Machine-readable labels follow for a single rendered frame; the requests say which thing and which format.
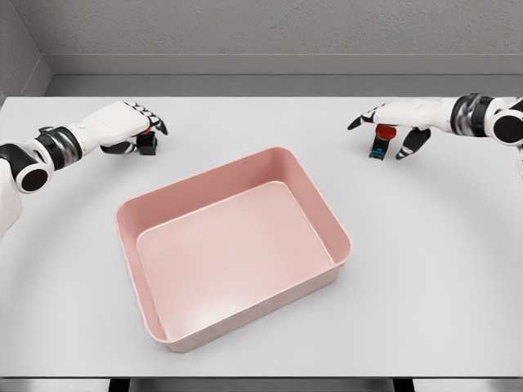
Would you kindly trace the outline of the black industrial switch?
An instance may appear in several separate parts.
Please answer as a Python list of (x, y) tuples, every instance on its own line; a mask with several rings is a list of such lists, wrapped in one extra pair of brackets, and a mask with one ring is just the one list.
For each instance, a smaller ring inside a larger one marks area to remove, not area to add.
[(157, 144), (155, 131), (148, 130), (136, 137), (136, 149), (140, 155), (156, 155)]

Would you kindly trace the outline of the red button industrial switch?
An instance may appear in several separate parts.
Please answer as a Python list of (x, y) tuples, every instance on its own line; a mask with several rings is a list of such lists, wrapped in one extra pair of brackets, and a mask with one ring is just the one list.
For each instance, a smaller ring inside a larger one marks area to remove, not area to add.
[(369, 157), (383, 160), (387, 154), (390, 141), (396, 137), (396, 134), (395, 127), (378, 124), (375, 128), (375, 137)]

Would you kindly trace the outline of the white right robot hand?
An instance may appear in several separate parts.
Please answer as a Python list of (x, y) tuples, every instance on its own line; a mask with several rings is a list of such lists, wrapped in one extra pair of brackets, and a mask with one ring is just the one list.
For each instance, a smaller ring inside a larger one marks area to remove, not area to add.
[(361, 114), (347, 127), (352, 130), (364, 123), (378, 127), (410, 127), (403, 145), (396, 154), (396, 160), (417, 153), (431, 137), (430, 112), (434, 102), (424, 99), (394, 100)]

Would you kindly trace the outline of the pink rectangular plastic basket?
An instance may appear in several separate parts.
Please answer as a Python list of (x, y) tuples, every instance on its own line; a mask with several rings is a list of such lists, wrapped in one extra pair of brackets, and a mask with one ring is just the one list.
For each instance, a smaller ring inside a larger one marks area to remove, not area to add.
[(351, 240), (297, 158), (273, 147), (115, 212), (150, 337), (186, 353), (333, 282)]

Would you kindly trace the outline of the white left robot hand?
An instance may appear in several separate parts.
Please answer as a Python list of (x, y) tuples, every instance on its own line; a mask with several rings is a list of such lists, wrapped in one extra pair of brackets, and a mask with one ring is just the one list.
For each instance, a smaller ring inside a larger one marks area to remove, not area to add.
[(100, 148), (106, 154), (138, 152), (136, 137), (148, 130), (168, 134), (163, 120), (147, 108), (133, 103), (115, 102), (90, 114), (80, 131), (83, 153)]

